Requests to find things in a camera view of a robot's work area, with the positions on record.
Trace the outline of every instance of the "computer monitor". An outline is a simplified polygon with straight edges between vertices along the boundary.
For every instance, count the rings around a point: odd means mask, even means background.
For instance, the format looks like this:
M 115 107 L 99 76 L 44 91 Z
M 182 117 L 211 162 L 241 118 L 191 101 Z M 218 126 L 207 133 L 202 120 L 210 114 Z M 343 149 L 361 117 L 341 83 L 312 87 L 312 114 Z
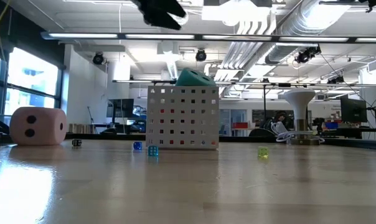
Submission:
M 341 98 L 343 122 L 367 122 L 367 103 L 363 100 Z
M 134 99 L 108 100 L 107 118 L 131 118 L 133 116 Z

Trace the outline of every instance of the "table surface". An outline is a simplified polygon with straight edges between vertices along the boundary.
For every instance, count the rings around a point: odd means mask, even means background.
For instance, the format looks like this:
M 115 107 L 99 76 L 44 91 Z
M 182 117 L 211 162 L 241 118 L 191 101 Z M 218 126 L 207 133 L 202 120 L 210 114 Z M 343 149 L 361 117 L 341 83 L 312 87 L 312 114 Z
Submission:
M 220 143 L 148 157 L 131 144 L 0 148 L 0 223 L 376 223 L 373 150 Z

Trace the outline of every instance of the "blue die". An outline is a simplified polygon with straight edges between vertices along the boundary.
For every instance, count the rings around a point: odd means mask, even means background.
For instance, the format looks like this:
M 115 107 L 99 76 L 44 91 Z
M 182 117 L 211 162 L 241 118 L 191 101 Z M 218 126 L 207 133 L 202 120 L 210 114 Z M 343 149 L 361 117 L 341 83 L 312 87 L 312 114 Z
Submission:
M 158 155 L 159 155 L 159 148 L 157 146 L 148 147 L 148 156 L 158 156 Z
M 142 150 L 143 149 L 143 143 L 142 142 L 134 142 L 133 148 L 134 148 L 134 150 Z

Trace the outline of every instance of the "yellow die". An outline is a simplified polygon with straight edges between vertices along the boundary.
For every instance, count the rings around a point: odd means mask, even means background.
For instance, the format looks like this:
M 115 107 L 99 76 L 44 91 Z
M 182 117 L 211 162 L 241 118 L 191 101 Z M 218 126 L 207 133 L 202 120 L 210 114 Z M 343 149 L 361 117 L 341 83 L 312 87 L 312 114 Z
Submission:
M 258 157 L 268 157 L 268 147 L 258 147 Z

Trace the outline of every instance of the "white perforated cube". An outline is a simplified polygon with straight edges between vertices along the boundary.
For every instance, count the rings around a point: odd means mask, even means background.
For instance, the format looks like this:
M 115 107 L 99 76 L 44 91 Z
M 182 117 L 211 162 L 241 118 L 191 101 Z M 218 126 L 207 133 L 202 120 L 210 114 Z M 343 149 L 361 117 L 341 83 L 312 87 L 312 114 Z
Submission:
M 169 149 L 219 146 L 219 88 L 150 86 L 146 145 Z

